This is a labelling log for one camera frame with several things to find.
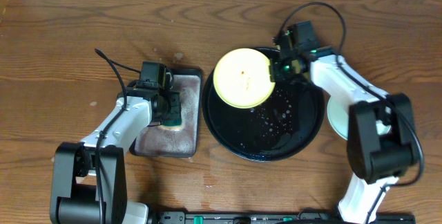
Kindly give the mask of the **yellow plate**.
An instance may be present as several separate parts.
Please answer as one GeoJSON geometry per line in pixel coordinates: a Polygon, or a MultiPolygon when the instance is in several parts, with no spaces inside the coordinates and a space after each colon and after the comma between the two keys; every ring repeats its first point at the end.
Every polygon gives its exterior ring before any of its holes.
{"type": "Polygon", "coordinates": [[[273,93],[270,59],[258,50],[239,48],[225,54],[216,64],[213,85],[228,105],[250,109],[262,104],[273,93]]]}

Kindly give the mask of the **light blue plate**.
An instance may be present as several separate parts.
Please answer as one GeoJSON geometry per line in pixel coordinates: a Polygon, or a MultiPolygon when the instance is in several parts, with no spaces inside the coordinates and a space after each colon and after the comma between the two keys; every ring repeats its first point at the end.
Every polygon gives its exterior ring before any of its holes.
{"type": "Polygon", "coordinates": [[[378,103],[378,99],[372,96],[366,98],[351,98],[348,95],[330,97],[327,116],[334,131],[345,140],[351,141],[357,138],[376,140],[380,135],[387,134],[391,126],[377,120],[375,112],[370,108],[368,110],[356,108],[358,102],[378,103]]]}

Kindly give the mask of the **green yellow sponge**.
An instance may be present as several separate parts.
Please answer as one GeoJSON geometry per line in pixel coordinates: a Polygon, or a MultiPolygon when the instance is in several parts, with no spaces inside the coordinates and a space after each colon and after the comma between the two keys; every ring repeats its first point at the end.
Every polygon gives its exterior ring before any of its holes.
{"type": "Polygon", "coordinates": [[[183,124],[183,120],[180,118],[176,120],[165,120],[160,127],[166,130],[179,131],[183,128],[183,124]]]}

